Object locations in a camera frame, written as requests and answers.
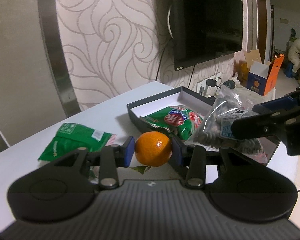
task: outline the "wall socket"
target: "wall socket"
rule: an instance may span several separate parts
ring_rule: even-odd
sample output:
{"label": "wall socket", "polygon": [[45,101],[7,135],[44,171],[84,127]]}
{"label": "wall socket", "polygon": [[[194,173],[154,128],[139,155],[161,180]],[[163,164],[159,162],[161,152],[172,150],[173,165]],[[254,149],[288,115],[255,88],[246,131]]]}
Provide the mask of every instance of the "wall socket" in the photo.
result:
{"label": "wall socket", "polygon": [[220,86],[221,79],[219,79],[219,78],[221,78],[221,72],[218,72],[217,74],[212,75],[212,76],[206,78],[205,80],[202,80],[202,81],[198,82],[197,83],[197,93],[200,93],[200,87],[204,87],[204,92],[202,94],[203,96],[205,96],[207,94],[209,96],[213,96],[214,95],[214,93],[216,92],[216,90],[217,90],[218,87],[214,87],[214,88],[209,87],[207,85],[207,80],[209,78],[215,79],[217,81],[217,85]]}

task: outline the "swirl pattern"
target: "swirl pattern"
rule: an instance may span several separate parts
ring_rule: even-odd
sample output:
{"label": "swirl pattern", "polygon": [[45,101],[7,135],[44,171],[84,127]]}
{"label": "swirl pattern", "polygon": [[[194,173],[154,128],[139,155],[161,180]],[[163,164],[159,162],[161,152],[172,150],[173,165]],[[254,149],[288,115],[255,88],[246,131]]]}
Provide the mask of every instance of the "swirl pattern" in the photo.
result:
{"label": "swirl pattern", "polygon": [[[160,55],[170,39],[166,17],[171,0],[56,0],[61,42],[81,110],[154,81]],[[247,0],[243,0],[247,41]],[[238,52],[196,66],[190,88],[221,71],[232,74]],[[165,50],[160,82],[188,86],[192,68],[174,71]]]}

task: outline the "white pants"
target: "white pants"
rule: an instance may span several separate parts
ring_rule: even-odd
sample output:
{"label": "white pants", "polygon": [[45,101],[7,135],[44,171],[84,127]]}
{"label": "white pants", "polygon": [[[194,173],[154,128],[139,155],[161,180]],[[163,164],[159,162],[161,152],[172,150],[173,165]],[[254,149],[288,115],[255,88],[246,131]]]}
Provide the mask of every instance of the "white pants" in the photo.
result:
{"label": "white pants", "polygon": [[291,59],[290,61],[293,63],[292,72],[297,73],[300,68],[300,59],[294,58],[294,59]]}

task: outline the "green package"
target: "green package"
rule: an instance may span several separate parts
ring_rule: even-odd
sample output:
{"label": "green package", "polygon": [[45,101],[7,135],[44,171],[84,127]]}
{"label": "green package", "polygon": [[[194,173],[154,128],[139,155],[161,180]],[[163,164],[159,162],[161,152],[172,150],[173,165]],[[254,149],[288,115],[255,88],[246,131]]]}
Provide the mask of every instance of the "green package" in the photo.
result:
{"label": "green package", "polygon": [[86,147],[89,152],[99,151],[112,144],[115,137],[81,124],[64,123],[38,160],[51,162],[79,147]]}
{"label": "green package", "polygon": [[152,130],[168,136],[177,135],[182,140],[188,140],[203,120],[198,113],[182,105],[168,106],[140,119]]}

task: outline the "flat screen tv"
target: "flat screen tv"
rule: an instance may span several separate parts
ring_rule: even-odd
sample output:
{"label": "flat screen tv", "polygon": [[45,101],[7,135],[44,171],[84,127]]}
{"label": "flat screen tv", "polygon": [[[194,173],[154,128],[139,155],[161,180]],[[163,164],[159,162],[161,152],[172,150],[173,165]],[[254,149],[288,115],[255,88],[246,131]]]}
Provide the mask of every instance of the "flat screen tv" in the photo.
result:
{"label": "flat screen tv", "polygon": [[173,0],[168,25],[175,70],[242,49],[242,0]]}

